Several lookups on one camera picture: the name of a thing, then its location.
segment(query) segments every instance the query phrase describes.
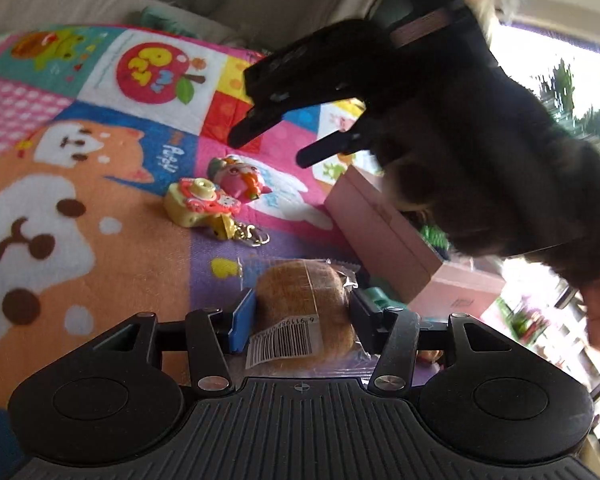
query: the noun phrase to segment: apple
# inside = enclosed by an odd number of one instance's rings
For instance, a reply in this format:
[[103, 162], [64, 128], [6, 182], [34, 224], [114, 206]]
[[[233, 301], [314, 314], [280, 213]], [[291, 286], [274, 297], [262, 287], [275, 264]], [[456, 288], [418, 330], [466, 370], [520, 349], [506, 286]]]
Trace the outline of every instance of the apple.
[[170, 44], [141, 43], [127, 50], [116, 69], [122, 93], [141, 103], [152, 105], [179, 99], [188, 104], [194, 95], [192, 82], [203, 83], [203, 75], [187, 74], [190, 60]]

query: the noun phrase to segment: pink toy figure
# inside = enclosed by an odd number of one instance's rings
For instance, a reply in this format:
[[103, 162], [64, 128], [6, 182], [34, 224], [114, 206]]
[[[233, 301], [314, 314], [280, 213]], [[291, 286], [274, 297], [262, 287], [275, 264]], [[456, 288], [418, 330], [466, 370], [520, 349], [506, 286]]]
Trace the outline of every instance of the pink toy figure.
[[225, 193], [242, 203], [251, 202], [263, 194], [271, 193], [264, 183], [260, 170], [241, 162], [236, 156], [212, 158], [206, 174]]

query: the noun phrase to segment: pink gingham pattern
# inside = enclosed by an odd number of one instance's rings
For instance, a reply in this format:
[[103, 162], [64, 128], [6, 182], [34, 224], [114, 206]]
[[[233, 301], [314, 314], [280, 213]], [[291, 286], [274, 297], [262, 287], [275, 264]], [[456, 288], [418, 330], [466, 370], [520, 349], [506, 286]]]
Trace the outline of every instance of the pink gingham pattern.
[[71, 99], [0, 79], [0, 154], [49, 122]]

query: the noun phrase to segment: colorful blanket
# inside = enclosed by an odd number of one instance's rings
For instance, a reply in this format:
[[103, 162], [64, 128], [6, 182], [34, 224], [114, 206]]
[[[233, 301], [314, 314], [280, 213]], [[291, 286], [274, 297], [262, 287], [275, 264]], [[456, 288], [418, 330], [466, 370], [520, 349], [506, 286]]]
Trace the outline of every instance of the colorful blanket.
[[[121, 27], [0, 38], [0, 478], [20, 456], [6, 403], [39, 368], [135, 312], [176, 320], [232, 303], [238, 260], [355, 261], [322, 206], [352, 157], [310, 170], [294, 157], [360, 110], [296, 110], [231, 150], [229, 130], [251, 107], [242, 71], [257, 59]], [[177, 227], [162, 208], [171, 182], [232, 153], [273, 190], [238, 216], [270, 235], [261, 248]]]

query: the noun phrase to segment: apple stem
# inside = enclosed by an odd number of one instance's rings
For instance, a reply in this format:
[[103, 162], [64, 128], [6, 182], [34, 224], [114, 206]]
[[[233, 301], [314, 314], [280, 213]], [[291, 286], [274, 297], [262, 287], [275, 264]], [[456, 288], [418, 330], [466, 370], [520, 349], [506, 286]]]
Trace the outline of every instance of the apple stem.
[[206, 77], [204, 77], [203, 75], [183, 74], [182, 76], [186, 77], [190, 81], [193, 81], [194, 83], [200, 83], [200, 84], [202, 84], [203, 82], [206, 81]]

